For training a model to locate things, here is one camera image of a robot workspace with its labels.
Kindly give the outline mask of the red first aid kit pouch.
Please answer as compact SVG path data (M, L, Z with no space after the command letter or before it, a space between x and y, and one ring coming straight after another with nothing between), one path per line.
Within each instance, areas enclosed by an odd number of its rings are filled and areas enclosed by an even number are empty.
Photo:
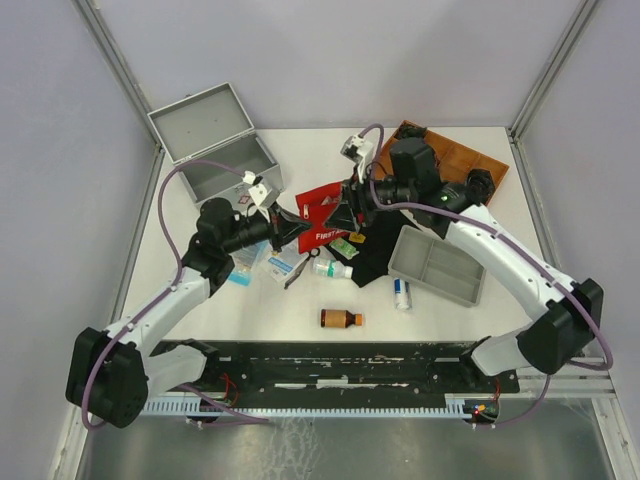
M333 241L348 235L345 230L328 228L325 221L337 208L341 199L341 183L334 182L324 186L300 193L295 197L299 215L303 220L311 223L311 228L302 233L298 241L300 254L310 252Z

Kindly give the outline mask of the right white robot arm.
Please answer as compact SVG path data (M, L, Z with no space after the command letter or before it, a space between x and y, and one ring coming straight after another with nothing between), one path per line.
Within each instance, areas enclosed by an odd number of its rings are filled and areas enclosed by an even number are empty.
M578 366L575 355L602 338L603 288L558 271L495 220L485 204L494 191L488 171L475 169L461 183L445 182L434 150L417 137L391 147L393 172L381 180L374 177L380 151L362 135L349 137L341 153L353 162L353 175L342 182L338 206L325 227L358 232L379 212L408 210L420 225L484 267L529 317L527 326L474 345L471 359L458 368L467 389L481 391L506 370L530 366L554 375L566 365Z

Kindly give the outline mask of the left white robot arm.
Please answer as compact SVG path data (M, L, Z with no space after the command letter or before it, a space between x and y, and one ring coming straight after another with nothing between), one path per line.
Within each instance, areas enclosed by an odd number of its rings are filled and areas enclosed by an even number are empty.
M146 402L184 384L209 390L221 378L217 351L195 340L165 353L155 349L190 311L212 297L234 268L232 253L269 242L281 249L308 231L308 220L278 204L244 216L223 198L200 208L196 231L179 257L175 277L133 314L76 338L66 386L87 429L94 418L118 428L130 425Z

